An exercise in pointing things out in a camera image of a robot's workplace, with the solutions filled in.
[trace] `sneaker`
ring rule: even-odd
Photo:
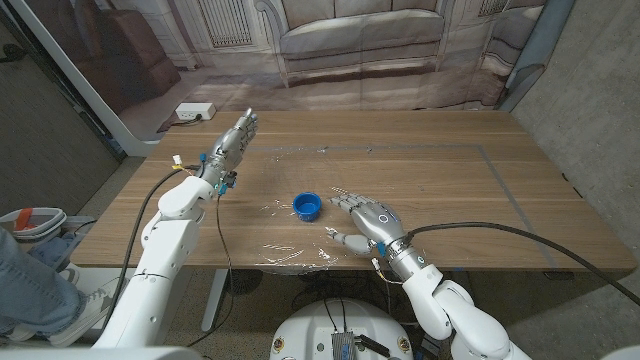
[[[62,270],[59,274],[73,285],[77,284],[78,279],[80,278],[80,274],[75,269],[72,269],[70,267]],[[11,341],[27,341],[31,339],[31,337],[33,337],[33,335],[35,334],[35,331],[31,331],[25,325],[19,324],[13,328],[13,331],[11,332],[11,334],[7,335],[7,337]]]
[[[31,331],[27,329],[25,325],[19,324],[13,328],[13,331],[11,332],[11,334],[7,335],[7,337],[11,341],[26,341],[31,339],[31,337],[35,334],[35,331]]]
[[[78,340],[87,330],[89,330],[98,320],[107,315],[109,306],[113,301],[118,278],[104,284],[96,291],[87,295],[87,303],[84,311],[78,316],[76,321],[62,332],[49,336],[49,342],[55,347],[66,347]]]
[[[60,274],[62,278],[72,283],[73,285],[77,284],[78,279],[80,279],[80,274],[75,269],[72,269],[70,267],[60,271],[58,274]]]

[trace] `radiator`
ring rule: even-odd
[[[251,45],[243,0],[197,0],[214,47]]]
[[[478,16],[489,16],[502,12],[509,4],[509,0],[484,0]]]

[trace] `blue bottle cap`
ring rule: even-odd
[[[293,199],[293,210],[302,221],[311,222],[320,214],[322,200],[312,192],[304,192]]]

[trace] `table leg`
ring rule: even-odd
[[[229,269],[218,269],[213,276],[207,308],[204,310],[202,325],[200,326],[202,331],[209,331],[216,321],[216,314],[218,313],[218,307],[220,307],[220,300],[222,299],[222,292],[224,291],[224,284],[227,282],[228,274]]]

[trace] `floor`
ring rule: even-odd
[[[143,141],[159,140],[164,135],[156,132],[160,125],[194,88],[214,73],[214,68],[181,71],[181,80],[164,95],[126,108],[118,116],[136,138]]]
[[[473,48],[447,54],[437,72],[421,68],[290,79],[289,87],[277,72],[273,55],[240,53],[233,60],[242,66],[234,67],[228,60],[180,72],[181,81],[166,94],[119,116],[134,136],[151,141],[161,139],[170,122],[177,120],[174,110],[181,102],[210,102],[218,111],[492,108],[505,78],[478,70],[480,53]]]

